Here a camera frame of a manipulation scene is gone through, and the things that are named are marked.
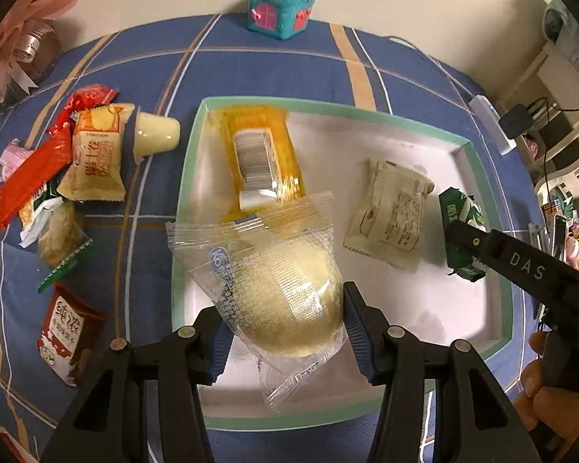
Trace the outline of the person's right hand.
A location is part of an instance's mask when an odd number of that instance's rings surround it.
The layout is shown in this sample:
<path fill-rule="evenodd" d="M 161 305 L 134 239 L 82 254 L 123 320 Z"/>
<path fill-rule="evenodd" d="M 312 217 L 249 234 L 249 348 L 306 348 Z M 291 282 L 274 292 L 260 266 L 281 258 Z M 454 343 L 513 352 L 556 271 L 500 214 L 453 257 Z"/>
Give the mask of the person's right hand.
<path fill-rule="evenodd" d="M 548 387 L 540 358 L 524 368 L 521 384 L 513 406 L 525 428 L 532 431 L 543 422 L 570 446 L 579 436 L 579 394 Z"/>

